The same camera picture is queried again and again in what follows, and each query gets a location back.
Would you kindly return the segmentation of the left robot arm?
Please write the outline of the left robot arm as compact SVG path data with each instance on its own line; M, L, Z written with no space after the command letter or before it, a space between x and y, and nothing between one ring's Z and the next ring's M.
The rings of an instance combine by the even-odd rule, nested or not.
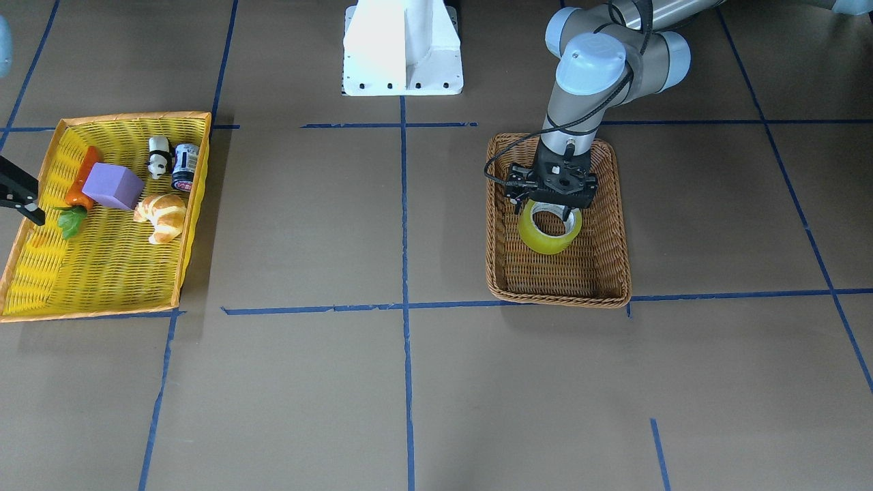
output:
M562 8L545 42L559 60L530 167L512 164L504 187L517 213L554 211L574 226L577 209L592 205L598 178L591 149L609 108L677 86L692 54L673 26L717 6L716 1L608 1L591 9Z

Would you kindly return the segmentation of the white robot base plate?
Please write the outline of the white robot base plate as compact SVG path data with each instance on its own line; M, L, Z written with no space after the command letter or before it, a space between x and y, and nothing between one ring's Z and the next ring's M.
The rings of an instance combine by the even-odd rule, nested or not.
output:
M346 96L462 93L458 1L359 1L344 20Z

